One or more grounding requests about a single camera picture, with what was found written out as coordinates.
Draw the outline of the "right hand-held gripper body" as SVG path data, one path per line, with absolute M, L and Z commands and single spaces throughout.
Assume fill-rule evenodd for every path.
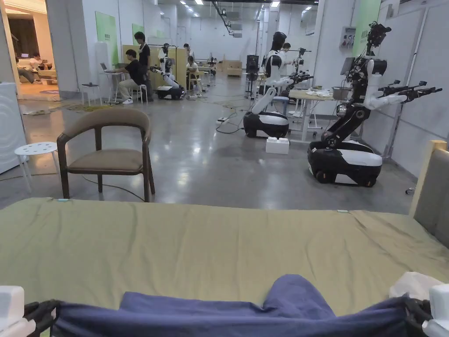
M 427 337 L 449 336 L 449 285 L 433 286 L 429 290 L 432 319 L 422 324 L 423 333 Z

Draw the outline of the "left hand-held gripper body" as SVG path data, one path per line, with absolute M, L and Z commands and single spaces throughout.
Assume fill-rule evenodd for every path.
M 27 336 L 24 305 L 25 292 L 22 287 L 0 287 L 0 335 L 2 337 Z

